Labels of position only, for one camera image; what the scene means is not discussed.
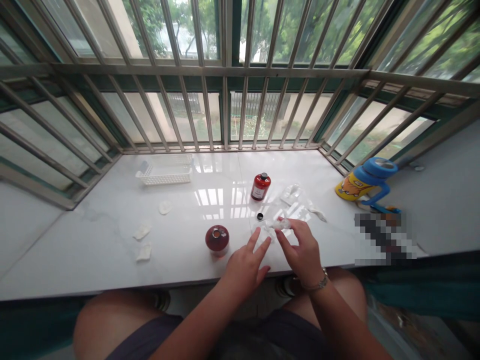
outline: dark shorts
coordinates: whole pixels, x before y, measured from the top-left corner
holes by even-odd
[[[147,322],[127,337],[107,357],[107,360],[148,359],[182,320],[181,316],[163,315]],[[268,356],[268,358],[301,360],[332,358],[322,331],[297,314],[284,309],[273,311],[256,326],[244,326],[233,323],[225,331],[225,333],[230,334],[229,338],[225,337],[223,339],[221,337],[218,342],[224,344],[237,342],[235,348],[238,349],[239,346],[242,346],[238,344],[238,342],[242,341],[239,331],[247,334],[250,338],[255,338],[256,341],[254,343],[256,346],[262,346],[263,348],[273,347],[281,350],[271,351],[270,354],[274,353],[278,356]],[[219,353],[218,349],[213,351],[213,353],[217,355]],[[234,358],[241,359],[243,356],[237,353]]]

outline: bracelet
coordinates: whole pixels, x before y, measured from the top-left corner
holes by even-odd
[[[329,280],[329,275],[327,274],[327,269],[325,269],[324,267],[322,267],[322,269],[323,269],[323,273],[325,274],[325,277],[323,278],[322,281],[318,282],[318,284],[315,285],[315,286],[305,286],[300,281],[301,287],[304,288],[307,291],[313,291],[313,290],[323,289],[325,286],[327,286],[327,282]]]

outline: yellow cup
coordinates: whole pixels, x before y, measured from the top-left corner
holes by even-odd
[[[372,188],[374,188],[373,185],[360,181],[354,173],[351,172],[335,187],[335,194],[342,199],[355,201],[368,193]]]

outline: leg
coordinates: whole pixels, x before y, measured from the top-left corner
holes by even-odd
[[[351,272],[341,267],[327,269],[328,277],[341,297],[364,323],[367,322],[367,299],[362,283]],[[314,308],[306,292],[300,293],[287,302],[283,308],[299,315],[320,328]]]
[[[126,290],[104,292],[78,315],[73,349],[78,360],[104,360],[129,335],[163,313],[152,295]]]

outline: brown glass bottle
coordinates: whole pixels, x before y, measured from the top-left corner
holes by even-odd
[[[251,198],[257,201],[263,200],[271,183],[272,180],[266,172],[262,172],[255,176],[253,179],[253,186],[251,187]]]
[[[221,258],[229,250],[230,235],[227,228],[222,225],[214,225],[208,229],[205,235],[205,244],[212,255]]]

